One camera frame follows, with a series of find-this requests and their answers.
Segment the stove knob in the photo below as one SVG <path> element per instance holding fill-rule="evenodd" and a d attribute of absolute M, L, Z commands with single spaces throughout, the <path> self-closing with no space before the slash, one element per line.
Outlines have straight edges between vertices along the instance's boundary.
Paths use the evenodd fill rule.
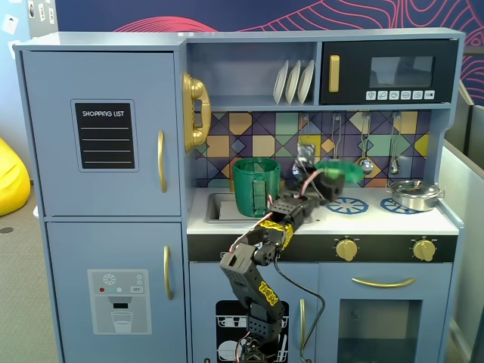
<path fill-rule="evenodd" d="M 336 245 L 336 253 L 346 261 L 352 261 L 358 252 L 358 246 L 353 240 L 345 239 L 338 242 Z"/>
<path fill-rule="evenodd" d="M 436 247 L 429 240 L 418 240 L 414 244 L 414 255 L 418 259 L 427 262 L 432 261 L 433 255 L 436 254 Z"/>

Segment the colorful tile backsplash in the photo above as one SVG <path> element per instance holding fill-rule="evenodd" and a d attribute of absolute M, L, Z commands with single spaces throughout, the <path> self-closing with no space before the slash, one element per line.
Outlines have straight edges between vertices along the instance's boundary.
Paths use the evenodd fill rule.
<path fill-rule="evenodd" d="M 281 164 L 281 176 L 291 178 L 298 140 L 316 145 L 317 160 L 333 157 L 335 146 L 340 159 L 358 160 L 364 144 L 361 133 L 366 139 L 368 121 L 362 112 L 340 112 L 337 114 L 341 115 L 341 130 L 339 122 L 335 122 L 333 129 L 334 114 L 213 113 L 206 142 L 194 150 L 197 186 L 228 187 L 231 166 L 244 157 L 271 158 Z M 372 111 L 370 115 L 367 155 L 374 163 L 374 170 L 364 181 L 348 186 L 384 187 L 388 179 L 423 178 L 431 111 L 402 112 L 401 122 L 394 121 L 391 111 Z M 388 173 L 392 124 L 396 156 L 399 156 L 398 175 Z"/>

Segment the sink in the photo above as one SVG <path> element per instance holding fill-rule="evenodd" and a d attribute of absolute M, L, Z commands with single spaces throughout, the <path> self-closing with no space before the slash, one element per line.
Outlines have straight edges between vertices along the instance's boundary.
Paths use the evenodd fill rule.
<path fill-rule="evenodd" d="M 235 194 L 233 193 L 214 193 L 209 195 L 206 208 L 206 223 L 255 223 L 259 219 L 246 217 L 237 209 Z M 303 224 L 312 223 L 311 216 Z"/>

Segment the hanging spoon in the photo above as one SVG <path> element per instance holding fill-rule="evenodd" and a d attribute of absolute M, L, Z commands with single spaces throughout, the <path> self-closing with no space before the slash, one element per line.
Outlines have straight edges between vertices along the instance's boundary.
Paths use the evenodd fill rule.
<path fill-rule="evenodd" d="M 334 122 L 335 121 L 340 122 L 338 142 L 334 142 Z M 338 145 L 340 144 L 340 140 L 341 140 L 341 115 L 339 115 L 338 113 L 335 113 L 333 115 L 333 128 L 331 129 L 331 141 L 333 142 L 333 159 L 338 158 Z"/>
<path fill-rule="evenodd" d="M 393 129 L 395 128 L 396 119 L 400 121 L 399 129 L 402 130 L 402 114 L 400 112 L 393 114 L 392 135 L 390 137 L 392 142 L 392 158 L 390 159 L 389 173 L 392 175 L 397 175 L 400 172 L 400 165 L 399 161 L 397 160 L 398 157 L 396 157 L 396 145 L 399 143 L 402 134 L 399 132 L 399 136 L 396 138 L 396 140 L 393 138 Z"/>
<path fill-rule="evenodd" d="M 371 122 L 371 116 L 369 113 L 365 114 L 365 120 L 368 120 L 368 130 L 367 130 L 367 135 L 366 139 L 363 139 L 363 131 L 365 128 L 361 128 L 361 142 L 363 143 L 363 154 L 360 159 L 360 167 L 361 170 L 363 170 L 363 174 L 369 175 L 373 171 L 373 163 L 371 162 L 370 158 L 366 156 L 366 150 L 368 147 L 368 138 L 370 137 L 370 122 Z"/>

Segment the saucepan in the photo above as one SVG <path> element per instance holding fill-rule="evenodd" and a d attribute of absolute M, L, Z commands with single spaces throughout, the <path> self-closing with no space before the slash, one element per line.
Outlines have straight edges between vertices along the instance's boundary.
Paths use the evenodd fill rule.
<path fill-rule="evenodd" d="M 386 186 L 386 192 L 392 193 L 392 199 L 401 206 L 420 212 L 434 209 L 441 195 L 445 196 L 445 188 L 420 180 L 396 181 Z"/>

